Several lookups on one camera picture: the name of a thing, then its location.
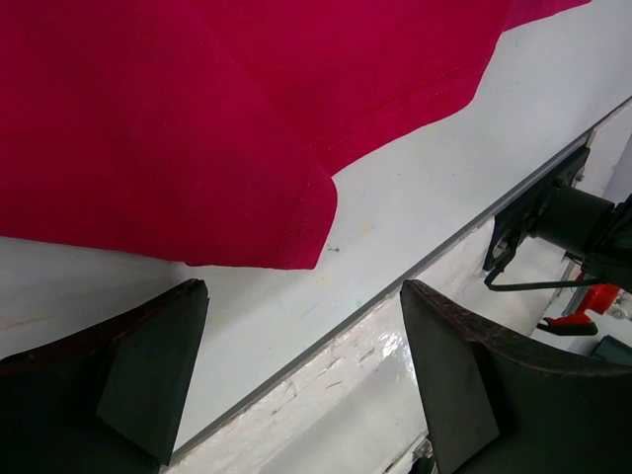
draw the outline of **black bracket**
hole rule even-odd
[[[505,265],[513,258],[556,186],[572,186],[581,180],[590,153],[588,147],[580,146],[496,215],[492,241],[483,264],[485,271]]]

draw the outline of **pink cloth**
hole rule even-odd
[[[331,176],[466,106],[501,32],[587,0],[0,5],[0,234],[311,268]]]

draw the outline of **wire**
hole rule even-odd
[[[577,288],[579,286],[593,286],[594,284],[603,283],[600,278],[590,278],[582,280],[567,281],[541,281],[538,283],[511,283],[511,284],[494,284],[494,280],[501,274],[504,267],[495,267],[485,277],[485,285],[492,291],[529,291],[532,289],[554,289],[554,288]]]
[[[573,254],[566,254],[566,258],[569,259],[571,262],[573,262],[575,265],[579,265],[580,267],[582,266],[582,264],[584,263],[584,261],[582,260],[581,257],[578,257],[577,255],[573,255]]]

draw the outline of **white table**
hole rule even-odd
[[[335,177],[331,250],[314,271],[191,269],[1,239],[0,356],[202,277],[211,303],[182,445],[632,96],[630,20],[632,2],[593,0],[505,33],[470,106]]]

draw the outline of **scuff mark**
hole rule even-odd
[[[367,352],[365,355],[361,356],[358,360],[357,363],[361,364],[363,363],[365,360],[367,360],[369,357],[371,357],[372,355],[375,354],[375,348],[371,349],[369,352]]]
[[[284,396],[289,390],[292,390],[292,396],[288,399],[285,400],[283,403],[281,403],[278,408],[275,408],[274,410],[271,411],[270,415],[276,415],[278,412],[280,412],[282,410],[282,408],[287,405],[289,402],[291,402],[292,400],[294,400],[297,396],[298,396],[298,390],[296,390],[296,386],[294,385],[294,382],[292,382],[291,380],[287,381],[287,386],[285,387],[285,390],[283,391],[283,395]]]
[[[309,308],[307,311],[305,311],[303,314],[300,315],[301,318],[304,318],[305,316],[307,316],[309,313],[311,313],[313,310],[315,310],[318,307],[318,303],[316,303],[315,305],[313,305],[311,308]]]
[[[47,316],[42,316],[40,318],[28,319],[26,321],[3,321],[3,322],[0,322],[0,330],[8,331],[10,329],[20,328],[28,324],[34,324],[40,321],[45,321],[46,319],[48,319]]]
[[[340,360],[340,357],[336,357],[334,360],[332,360],[331,362],[329,362],[329,364],[323,368],[320,373],[316,376],[316,378],[320,377],[321,375],[324,375],[325,373],[327,373],[327,371],[332,368],[334,365],[336,365],[338,363],[338,361]]]

